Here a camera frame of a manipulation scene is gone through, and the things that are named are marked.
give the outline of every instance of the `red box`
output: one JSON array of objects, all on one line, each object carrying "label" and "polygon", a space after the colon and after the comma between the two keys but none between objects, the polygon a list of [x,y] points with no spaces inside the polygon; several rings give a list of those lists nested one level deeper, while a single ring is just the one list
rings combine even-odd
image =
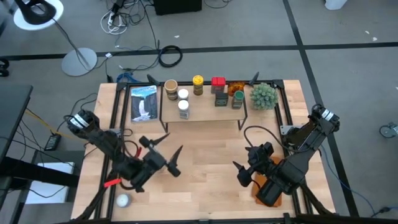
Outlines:
[{"label": "red box", "polygon": [[225,78],[224,77],[213,77],[211,78],[211,93],[224,92],[225,88]]}]

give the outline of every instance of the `small white ball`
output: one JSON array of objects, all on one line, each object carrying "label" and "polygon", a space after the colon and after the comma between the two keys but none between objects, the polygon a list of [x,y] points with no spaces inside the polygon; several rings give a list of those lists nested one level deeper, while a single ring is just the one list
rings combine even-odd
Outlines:
[{"label": "small white ball", "polygon": [[130,203],[131,203],[131,198],[130,198],[130,195],[128,195],[128,194],[121,194],[116,199],[116,204],[121,208],[125,208],[125,207],[129,206]]}]

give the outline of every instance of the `book cover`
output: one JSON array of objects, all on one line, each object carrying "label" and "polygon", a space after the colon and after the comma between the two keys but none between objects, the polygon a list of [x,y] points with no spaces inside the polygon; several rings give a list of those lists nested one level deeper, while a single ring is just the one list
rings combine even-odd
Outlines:
[{"label": "book cover", "polygon": [[156,86],[131,89],[131,121],[157,119]]}]

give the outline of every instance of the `gray floor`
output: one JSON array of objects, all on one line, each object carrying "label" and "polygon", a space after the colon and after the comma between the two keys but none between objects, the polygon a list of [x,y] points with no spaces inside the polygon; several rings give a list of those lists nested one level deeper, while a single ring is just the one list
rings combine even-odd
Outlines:
[{"label": "gray floor", "polygon": [[[114,47],[116,37],[103,33],[99,25],[100,17],[106,12],[105,0],[62,2],[65,12],[60,23],[78,46],[90,47],[96,52],[117,50]],[[373,43],[373,37],[377,38],[375,42],[398,41],[397,1],[349,0],[339,11],[326,10],[322,0],[291,0],[289,3],[305,45]],[[203,6],[200,12],[169,16],[156,16],[152,8],[148,11],[161,46],[175,44],[181,48],[197,48],[296,44],[281,0],[234,0],[224,9]],[[0,23],[7,17],[3,12],[4,9],[0,9]],[[27,32],[18,29],[10,16],[8,21],[0,37],[0,55],[65,54],[71,50],[55,27]],[[130,27],[118,44],[132,49],[142,45],[153,46],[147,21]],[[308,50],[307,55],[325,106],[341,118],[336,141],[351,187],[368,198],[375,210],[383,206],[398,206],[395,167],[398,138],[384,139],[378,133],[380,125],[398,122],[395,116],[398,110],[395,103],[398,100],[398,48]],[[175,57],[166,55],[165,60],[171,61]],[[154,59],[154,55],[114,57],[107,64],[107,72],[116,78],[121,73],[119,65],[136,67],[151,64]],[[60,64],[60,59],[12,61],[11,76],[2,78],[0,82],[33,85],[29,108],[52,126],[57,126],[77,99],[98,91],[98,85],[106,82],[105,67],[73,78],[62,73]],[[138,80],[145,80],[148,73],[159,80],[190,80],[197,74],[204,75],[207,80],[215,75],[246,79],[257,71],[261,79],[299,79],[307,105],[314,104],[297,50],[191,53],[185,54],[175,68],[158,66],[147,72],[136,72],[134,76]],[[45,144],[49,132],[30,117],[24,120],[38,141]],[[63,138],[61,150],[83,150],[83,146]],[[12,145],[11,156],[21,156],[21,152],[20,146]],[[340,184],[324,164],[336,210],[347,215]],[[370,216],[369,205],[361,197],[354,197],[360,215]],[[8,222],[15,198],[16,192],[7,198],[8,204],[0,212],[1,223]],[[66,221],[71,209],[72,203],[26,206],[20,223]],[[55,212],[62,212],[64,216],[54,215]],[[398,218],[398,211],[378,217]]]}]

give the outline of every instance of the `lamp base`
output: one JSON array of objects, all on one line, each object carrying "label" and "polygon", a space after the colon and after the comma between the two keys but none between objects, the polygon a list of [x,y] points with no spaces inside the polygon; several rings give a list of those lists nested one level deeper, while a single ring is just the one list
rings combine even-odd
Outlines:
[{"label": "lamp base", "polygon": [[62,60],[62,71],[70,76],[81,76],[95,68],[98,58],[94,50],[79,48],[80,55],[76,50],[72,50]]}]

